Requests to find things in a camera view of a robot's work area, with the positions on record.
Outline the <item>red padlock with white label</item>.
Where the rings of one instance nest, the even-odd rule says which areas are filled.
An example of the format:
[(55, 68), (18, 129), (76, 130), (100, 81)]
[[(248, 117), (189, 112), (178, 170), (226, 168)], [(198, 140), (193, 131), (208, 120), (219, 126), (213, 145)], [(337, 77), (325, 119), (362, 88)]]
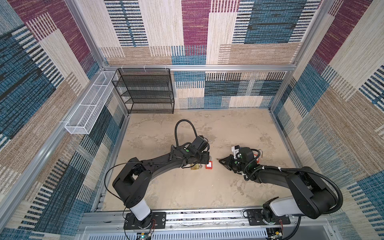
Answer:
[(212, 160), (209, 160), (208, 164), (206, 164), (206, 169), (211, 170), (213, 168), (213, 162)]

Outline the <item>brass padlock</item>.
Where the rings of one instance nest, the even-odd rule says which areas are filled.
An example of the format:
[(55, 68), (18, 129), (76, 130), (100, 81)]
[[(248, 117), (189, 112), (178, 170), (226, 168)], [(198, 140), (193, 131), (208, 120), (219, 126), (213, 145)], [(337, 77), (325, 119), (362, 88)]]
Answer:
[(191, 166), (191, 170), (199, 170), (201, 169), (203, 166), (201, 164), (194, 164)]

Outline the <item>small red padlock with key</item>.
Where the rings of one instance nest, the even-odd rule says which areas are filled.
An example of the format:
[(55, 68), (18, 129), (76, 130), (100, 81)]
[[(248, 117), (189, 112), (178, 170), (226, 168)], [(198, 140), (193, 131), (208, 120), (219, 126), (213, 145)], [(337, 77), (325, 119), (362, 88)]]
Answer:
[(262, 150), (258, 150), (258, 153), (257, 153), (257, 154), (254, 154), (254, 157), (256, 158), (256, 162), (257, 162), (257, 164), (259, 164), (260, 161), (261, 161), (262, 158), (263, 158), (263, 151), (262, 151)]

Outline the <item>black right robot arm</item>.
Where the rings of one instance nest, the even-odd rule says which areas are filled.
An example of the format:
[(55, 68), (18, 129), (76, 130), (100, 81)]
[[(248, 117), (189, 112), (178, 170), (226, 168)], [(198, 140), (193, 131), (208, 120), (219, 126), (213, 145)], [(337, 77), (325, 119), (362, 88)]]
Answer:
[(340, 188), (310, 167), (262, 165), (262, 150), (234, 146), (232, 151), (231, 155), (219, 160), (227, 170), (242, 175), (246, 182), (276, 185), (291, 192), (290, 197), (275, 197), (263, 204), (261, 214), (267, 225), (289, 215), (317, 219), (321, 215), (337, 212), (343, 205), (344, 197)]

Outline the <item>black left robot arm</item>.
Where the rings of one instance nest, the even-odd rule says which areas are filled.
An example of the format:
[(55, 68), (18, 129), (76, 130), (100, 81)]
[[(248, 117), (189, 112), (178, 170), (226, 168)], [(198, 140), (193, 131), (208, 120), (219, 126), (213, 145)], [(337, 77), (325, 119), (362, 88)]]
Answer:
[(142, 161), (132, 158), (113, 181), (113, 188), (136, 220), (148, 225), (153, 219), (153, 213), (144, 197), (150, 181), (176, 168), (208, 164), (209, 146), (203, 136), (197, 136), (191, 143), (171, 146), (170, 152), (160, 157)]

